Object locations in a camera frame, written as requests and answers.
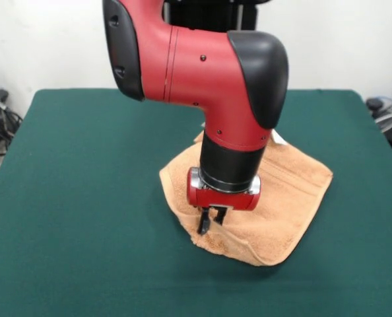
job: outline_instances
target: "white wall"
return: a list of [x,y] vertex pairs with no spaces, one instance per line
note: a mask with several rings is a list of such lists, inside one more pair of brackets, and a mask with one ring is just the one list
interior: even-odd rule
[[[392,97],[392,0],[273,0],[258,29],[287,47],[290,88]],[[1,86],[21,114],[41,88],[115,87],[102,0],[0,0]]]

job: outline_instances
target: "crumpled towel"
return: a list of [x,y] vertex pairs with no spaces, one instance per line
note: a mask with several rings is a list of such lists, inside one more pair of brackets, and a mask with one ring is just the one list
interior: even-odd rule
[[292,145],[271,138],[258,171],[262,180],[258,206],[253,211],[227,212],[223,226],[213,221],[212,210],[211,228],[200,236],[201,212],[187,203],[186,177],[190,167],[199,165],[202,137],[160,171],[170,209],[200,248],[256,266],[283,262],[308,229],[333,173]]

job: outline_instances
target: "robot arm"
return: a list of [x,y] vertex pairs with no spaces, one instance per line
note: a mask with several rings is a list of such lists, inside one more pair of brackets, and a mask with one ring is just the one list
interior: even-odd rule
[[172,26],[162,19],[163,4],[104,0],[108,50],[123,94],[204,111],[200,167],[187,185],[189,203],[203,208],[204,233],[210,207],[225,215],[256,206],[256,173],[284,104],[288,60],[270,34]]

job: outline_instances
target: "table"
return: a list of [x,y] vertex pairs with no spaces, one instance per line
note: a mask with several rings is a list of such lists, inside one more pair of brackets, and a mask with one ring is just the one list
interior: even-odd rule
[[392,150],[350,90],[291,90],[278,132],[335,174],[294,253],[192,245],[158,171],[196,109],[42,90],[0,170],[0,317],[392,316]]

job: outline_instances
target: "towel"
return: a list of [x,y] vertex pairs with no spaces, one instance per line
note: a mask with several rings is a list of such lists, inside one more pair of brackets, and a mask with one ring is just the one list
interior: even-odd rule
[[274,135],[258,170],[262,192],[257,207],[227,212],[222,226],[212,221],[216,215],[212,210],[211,227],[203,236],[197,233],[201,212],[186,198],[187,171],[199,165],[203,133],[160,171],[166,201],[196,246],[255,266],[280,264],[295,249],[319,209],[333,173]]

